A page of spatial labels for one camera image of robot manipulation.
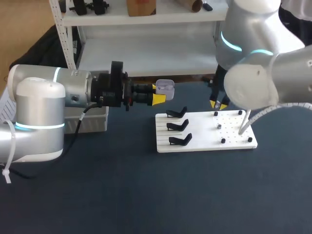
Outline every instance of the cardboard box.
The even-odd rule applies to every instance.
[[[129,16],[151,16],[156,14],[156,0],[127,0]]]

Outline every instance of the shelf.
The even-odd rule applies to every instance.
[[[111,7],[102,16],[97,16],[90,10],[85,16],[78,16],[76,12],[68,11],[63,18],[64,26],[223,21],[228,9],[225,0],[208,0],[207,3],[212,6],[213,11],[207,12],[202,9],[198,13],[189,12],[175,0],[157,0],[156,15],[129,17],[126,0],[107,0],[107,2]]]
[[[217,68],[211,33],[87,39],[79,69],[110,71],[123,61],[131,77],[214,74]]]

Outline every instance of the white board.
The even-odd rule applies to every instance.
[[[166,114],[156,115],[156,141],[159,153],[212,151],[212,150],[238,150],[254,149],[258,146],[251,126],[242,134],[238,130],[246,114],[238,111],[219,111],[218,116],[211,112],[186,113],[183,118],[167,118]],[[181,125],[184,120],[189,120],[189,125],[183,132],[168,131],[167,123]],[[193,138],[187,146],[170,145],[169,137],[184,139],[189,133]]]

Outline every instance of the floor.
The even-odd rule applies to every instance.
[[[48,0],[0,0],[0,94],[10,64],[54,24]]]

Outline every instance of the table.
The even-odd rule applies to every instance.
[[[311,233],[312,113],[263,117],[255,150],[159,154],[155,114],[211,110],[204,83],[175,90],[163,105],[111,108],[107,132],[79,135],[47,175],[1,178],[1,233]],[[14,167],[31,174],[46,164]]]

